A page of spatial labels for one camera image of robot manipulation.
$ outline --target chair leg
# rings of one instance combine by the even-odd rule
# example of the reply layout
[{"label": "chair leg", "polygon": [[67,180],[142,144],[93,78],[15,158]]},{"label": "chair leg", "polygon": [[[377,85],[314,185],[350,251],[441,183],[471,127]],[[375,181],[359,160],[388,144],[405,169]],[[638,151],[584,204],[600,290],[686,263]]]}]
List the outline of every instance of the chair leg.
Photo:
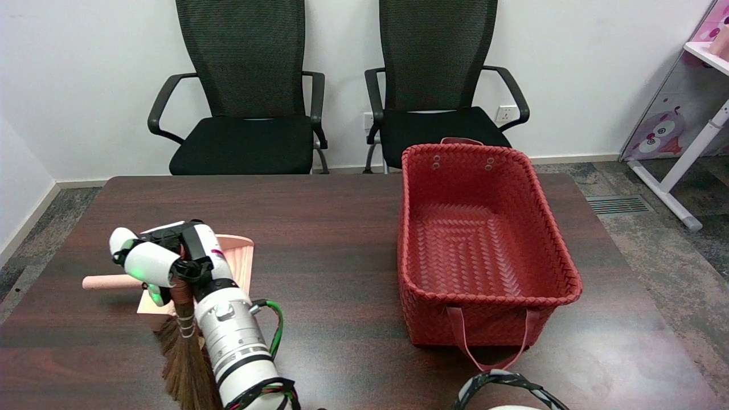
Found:
[{"label": "chair leg", "polygon": [[321,173],[322,174],[329,174],[329,166],[327,166],[327,159],[324,157],[324,153],[319,148],[315,148],[315,150],[319,153],[319,159],[321,160]]},{"label": "chair leg", "polygon": [[377,147],[377,142],[370,145],[370,150],[367,151],[367,162],[364,163],[364,172],[362,172],[363,174],[372,173],[372,155],[375,153],[375,147]]}]

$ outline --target broom bristles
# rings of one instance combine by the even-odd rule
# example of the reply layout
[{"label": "broom bristles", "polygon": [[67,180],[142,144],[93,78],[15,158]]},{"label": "broom bristles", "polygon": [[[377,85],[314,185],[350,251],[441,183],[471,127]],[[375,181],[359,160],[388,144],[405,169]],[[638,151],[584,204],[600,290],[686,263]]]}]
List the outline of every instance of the broom bristles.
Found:
[{"label": "broom bristles", "polygon": [[156,334],[167,360],[162,372],[167,393],[182,410],[222,410],[210,358],[200,348],[197,334],[183,337],[173,317]]}]

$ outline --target gray carpet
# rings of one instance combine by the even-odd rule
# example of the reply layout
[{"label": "gray carpet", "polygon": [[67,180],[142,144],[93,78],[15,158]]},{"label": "gray carpet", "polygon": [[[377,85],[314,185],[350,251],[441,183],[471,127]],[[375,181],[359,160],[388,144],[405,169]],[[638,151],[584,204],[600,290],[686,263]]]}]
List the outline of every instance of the gray carpet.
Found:
[{"label": "gray carpet", "polygon": [[[675,160],[642,163],[660,179]],[[673,190],[703,223],[697,233],[689,232],[624,163],[544,165],[537,171],[569,174],[585,196],[640,194],[655,209],[601,220],[709,385],[729,403],[729,157],[701,159]],[[62,190],[2,267],[0,325],[100,190]]]}]

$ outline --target white shelf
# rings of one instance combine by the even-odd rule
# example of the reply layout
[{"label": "white shelf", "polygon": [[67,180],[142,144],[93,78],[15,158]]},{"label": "white shelf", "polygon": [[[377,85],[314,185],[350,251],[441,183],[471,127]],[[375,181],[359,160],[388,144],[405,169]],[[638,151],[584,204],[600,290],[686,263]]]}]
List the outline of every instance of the white shelf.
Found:
[{"label": "white shelf", "polygon": [[721,71],[724,75],[729,75],[729,61],[709,54],[709,46],[711,44],[711,42],[688,42],[684,45],[684,50],[699,57],[704,63]]}]

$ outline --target black office chair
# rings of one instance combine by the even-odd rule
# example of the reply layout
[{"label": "black office chair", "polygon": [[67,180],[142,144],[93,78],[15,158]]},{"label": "black office chair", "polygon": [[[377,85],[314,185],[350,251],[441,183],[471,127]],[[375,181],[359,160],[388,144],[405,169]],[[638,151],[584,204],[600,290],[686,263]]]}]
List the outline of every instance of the black office chair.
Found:
[{"label": "black office chair", "polygon": [[[313,150],[324,173],[321,129],[324,75],[302,71],[304,0],[176,0],[182,36],[195,73],[169,77],[147,125],[180,144],[174,175],[308,174]],[[311,117],[304,110],[302,75],[312,77]],[[177,83],[198,77],[212,117],[186,139],[160,129]],[[312,131],[318,137],[315,143]]]},{"label": "black office chair", "polygon": [[[385,67],[364,72],[374,125],[367,136],[372,154],[382,144],[385,173],[402,168],[402,152],[414,144],[460,136],[510,147],[503,132],[529,119],[529,106],[503,67],[484,66],[496,22],[496,0],[380,0],[380,35]],[[479,73],[496,71],[506,82],[520,117],[497,127],[471,107]],[[385,109],[377,73],[386,75]],[[446,111],[437,114],[413,111]]]}]

